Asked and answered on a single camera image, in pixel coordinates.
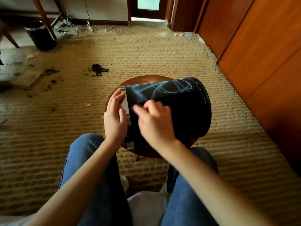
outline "denim pants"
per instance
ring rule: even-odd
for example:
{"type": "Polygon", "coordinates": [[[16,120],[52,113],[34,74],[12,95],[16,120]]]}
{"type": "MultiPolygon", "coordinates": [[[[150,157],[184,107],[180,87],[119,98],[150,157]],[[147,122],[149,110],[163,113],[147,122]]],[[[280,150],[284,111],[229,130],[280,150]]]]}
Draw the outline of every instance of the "denim pants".
{"type": "MultiPolygon", "coordinates": [[[[84,134],[71,144],[59,188],[75,174],[103,141],[104,138],[100,135],[84,134]]],[[[207,150],[201,147],[190,150],[218,173],[216,161],[207,150]]],[[[168,170],[167,191],[172,194],[161,222],[162,226],[217,225],[190,185],[171,165],[168,170]]],[[[106,167],[78,225],[132,225],[116,155],[106,167]]]]}

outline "person's left arm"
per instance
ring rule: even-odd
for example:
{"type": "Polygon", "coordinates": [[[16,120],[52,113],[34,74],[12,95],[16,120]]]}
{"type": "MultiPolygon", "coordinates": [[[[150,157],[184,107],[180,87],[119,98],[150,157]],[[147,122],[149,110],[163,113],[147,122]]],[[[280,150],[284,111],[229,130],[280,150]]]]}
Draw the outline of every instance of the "person's left arm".
{"type": "Polygon", "coordinates": [[[78,224],[105,168],[125,139],[127,118],[121,106],[124,98],[120,89],[112,95],[103,116],[106,139],[26,225],[78,224]]]}

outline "hand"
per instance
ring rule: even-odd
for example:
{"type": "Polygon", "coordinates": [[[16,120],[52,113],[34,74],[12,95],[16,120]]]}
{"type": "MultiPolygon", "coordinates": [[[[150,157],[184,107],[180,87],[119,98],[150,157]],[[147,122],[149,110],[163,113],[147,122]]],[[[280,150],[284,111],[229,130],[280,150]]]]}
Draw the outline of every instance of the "hand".
{"type": "Polygon", "coordinates": [[[108,102],[107,111],[103,115],[106,142],[120,147],[126,137],[128,124],[126,111],[121,106],[124,93],[117,89],[108,102]]]}
{"type": "Polygon", "coordinates": [[[177,139],[172,125],[171,110],[161,102],[147,101],[143,107],[133,106],[133,111],[139,117],[138,125],[141,135],[159,154],[173,144],[177,139]]]}

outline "frosted glass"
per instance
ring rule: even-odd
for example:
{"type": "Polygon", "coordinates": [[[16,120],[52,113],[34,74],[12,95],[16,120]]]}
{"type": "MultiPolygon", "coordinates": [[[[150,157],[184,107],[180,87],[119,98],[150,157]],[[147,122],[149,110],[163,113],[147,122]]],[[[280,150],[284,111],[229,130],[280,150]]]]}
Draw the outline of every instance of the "frosted glass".
{"type": "Polygon", "coordinates": [[[138,9],[159,10],[160,0],[138,0],[138,9]]]}

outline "black bucket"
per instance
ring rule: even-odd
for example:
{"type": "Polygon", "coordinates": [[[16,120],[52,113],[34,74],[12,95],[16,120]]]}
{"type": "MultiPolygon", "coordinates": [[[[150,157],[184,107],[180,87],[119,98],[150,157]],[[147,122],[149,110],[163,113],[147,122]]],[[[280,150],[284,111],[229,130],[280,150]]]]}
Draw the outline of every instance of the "black bucket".
{"type": "Polygon", "coordinates": [[[138,116],[131,107],[144,105],[150,99],[171,107],[175,136],[183,143],[205,136],[210,128],[210,99],[205,87],[196,78],[125,86],[122,92],[126,93],[126,111],[130,118],[125,142],[131,142],[133,148],[147,147],[148,144],[140,134],[138,116]]]}
{"type": "Polygon", "coordinates": [[[46,25],[42,21],[35,20],[27,22],[24,28],[38,49],[48,51],[55,48],[56,41],[53,40],[46,25]]]}

